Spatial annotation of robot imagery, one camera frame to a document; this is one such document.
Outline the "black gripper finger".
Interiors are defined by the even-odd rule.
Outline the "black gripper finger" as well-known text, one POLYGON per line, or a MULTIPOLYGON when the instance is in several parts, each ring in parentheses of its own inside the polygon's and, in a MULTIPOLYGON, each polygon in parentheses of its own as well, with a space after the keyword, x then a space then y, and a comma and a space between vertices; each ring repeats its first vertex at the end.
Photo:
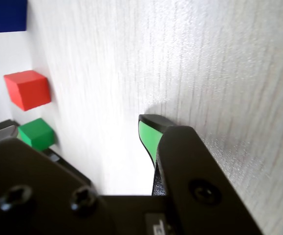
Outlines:
POLYGON ((139 138, 182 235, 259 235, 261 230, 193 127, 141 114, 139 138))
POLYGON ((0 130, 0 235, 109 235, 92 184, 0 130))

